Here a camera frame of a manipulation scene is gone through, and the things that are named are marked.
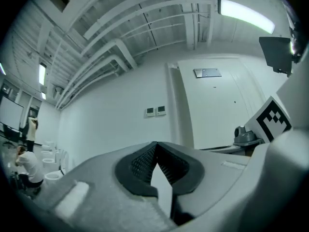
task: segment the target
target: thermostat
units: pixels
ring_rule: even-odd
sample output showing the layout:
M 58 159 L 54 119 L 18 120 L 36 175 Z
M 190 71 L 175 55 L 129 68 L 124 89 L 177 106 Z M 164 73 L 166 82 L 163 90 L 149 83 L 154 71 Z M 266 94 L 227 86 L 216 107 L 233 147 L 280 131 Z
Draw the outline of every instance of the thermostat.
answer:
M 146 116 L 147 117 L 155 116 L 155 109 L 153 107 L 152 108 L 147 108 L 146 109 Z
M 165 106 L 159 106 L 156 110 L 156 114 L 157 116 L 159 115 L 165 115 L 166 111 L 165 111 Z

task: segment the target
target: fluorescent light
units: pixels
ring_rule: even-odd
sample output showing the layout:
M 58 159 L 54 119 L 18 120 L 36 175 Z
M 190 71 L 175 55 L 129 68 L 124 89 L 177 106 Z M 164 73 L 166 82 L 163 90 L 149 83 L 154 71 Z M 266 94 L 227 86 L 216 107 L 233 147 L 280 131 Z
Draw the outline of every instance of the fluorescent light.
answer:
M 4 71 L 4 68 L 2 67 L 2 64 L 0 63 L 0 68 L 1 68 L 1 72 L 2 74 L 6 75 L 5 71 Z
M 40 64 L 39 68 L 39 83 L 44 85 L 46 67 Z
M 291 50 L 291 53 L 294 55 L 295 54 L 295 50 L 294 50 L 294 46 L 293 46 L 292 41 L 290 42 L 290 50 Z
M 249 22 L 270 34 L 274 32 L 275 24 L 257 11 L 229 0 L 218 0 L 218 4 L 219 14 Z

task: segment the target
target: door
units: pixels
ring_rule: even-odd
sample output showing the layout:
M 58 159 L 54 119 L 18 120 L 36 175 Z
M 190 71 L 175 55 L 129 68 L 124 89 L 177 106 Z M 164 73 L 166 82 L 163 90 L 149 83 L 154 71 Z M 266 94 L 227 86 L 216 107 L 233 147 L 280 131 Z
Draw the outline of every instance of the door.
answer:
M 188 99 L 195 149 L 231 145 L 234 130 L 263 105 L 258 86 L 237 58 L 178 63 Z M 216 68 L 221 77 L 196 78 L 194 69 Z

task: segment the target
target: white wall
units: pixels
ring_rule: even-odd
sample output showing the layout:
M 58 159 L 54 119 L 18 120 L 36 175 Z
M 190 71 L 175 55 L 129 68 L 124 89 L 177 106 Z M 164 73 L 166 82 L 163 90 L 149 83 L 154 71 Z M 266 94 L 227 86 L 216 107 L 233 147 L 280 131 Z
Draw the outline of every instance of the white wall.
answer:
M 35 135 L 35 143 L 45 144 L 53 141 L 57 144 L 60 111 L 47 102 L 42 102 L 38 114 L 39 127 Z
M 185 44 L 164 47 L 147 54 L 138 69 L 93 84 L 65 108 L 61 112 L 58 147 L 67 150 L 79 164 L 97 154 L 153 140 L 192 146 L 181 76 L 175 73 L 177 70 L 169 71 L 166 63 L 177 65 L 179 60 L 218 53 L 254 56 L 250 61 L 246 56 L 242 59 L 253 79 L 264 86 L 261 94 L 265 100 L 276 94 L 285 80 L 283 74 L 273 74 L 261 48 L 253 45 L 214 42 L 206 48 L 202 43 L 192 52 L 187 51 Z M 144 118 L 147 107 L 161 105 L 167 107 L 166 116 Z

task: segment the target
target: ceiling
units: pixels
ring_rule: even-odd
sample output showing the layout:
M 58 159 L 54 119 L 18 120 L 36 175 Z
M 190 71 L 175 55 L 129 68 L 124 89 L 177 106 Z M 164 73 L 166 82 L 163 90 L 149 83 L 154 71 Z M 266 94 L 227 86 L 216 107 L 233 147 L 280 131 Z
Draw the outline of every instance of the ceiling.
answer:
M 115 70 L 121 75 L 123 65 L 134 69 L 143 56 L 160 47 L 184 44 L 194 50 L 200 42 L 211 47 L 213 41 L 258 44 L 260 36 L 269 36 L 251 24 L 219 15 L 217 0 L 63 1 L 29 0 L 0 53 L 8 80 L 37 97 L 46 92 L 47 101 L 57 108 L 96 78 Z M 273 36 L 289 37 L 286 12 L 279 0 L 232 1 L 272 20 L 276 25 Z M 114 39 L 120 39 L 124 48 L 120 41 L 107 47 Z M 89 72 L 108 57 L 108 63 Z M 38 82 L 40 62 L 47 66 L 44 87 Z M 67 99 L 57 102 L 66 87 L 69 94 L 63 96 Z

